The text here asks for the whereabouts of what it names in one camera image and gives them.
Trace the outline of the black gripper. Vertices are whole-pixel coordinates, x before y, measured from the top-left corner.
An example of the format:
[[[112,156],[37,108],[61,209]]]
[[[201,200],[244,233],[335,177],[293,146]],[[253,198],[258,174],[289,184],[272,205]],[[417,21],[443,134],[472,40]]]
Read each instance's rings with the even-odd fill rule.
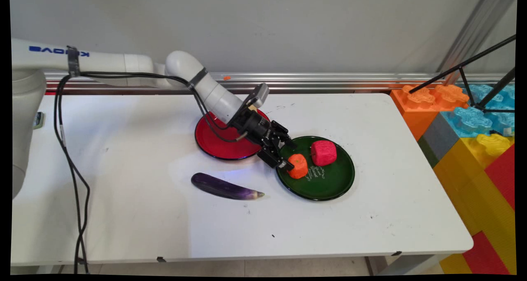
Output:
[[[294,169],[294,165],[280,153],[280,145],[285,144],[293,150],[297,145],[290,138],[288,129],[278,122],[270,121],[258,110],[241,108],[231,118],[229,126],[234,127],[240,139],[250,143],[254,147],[252,151],[259,153],[259,158],[271,168]]]

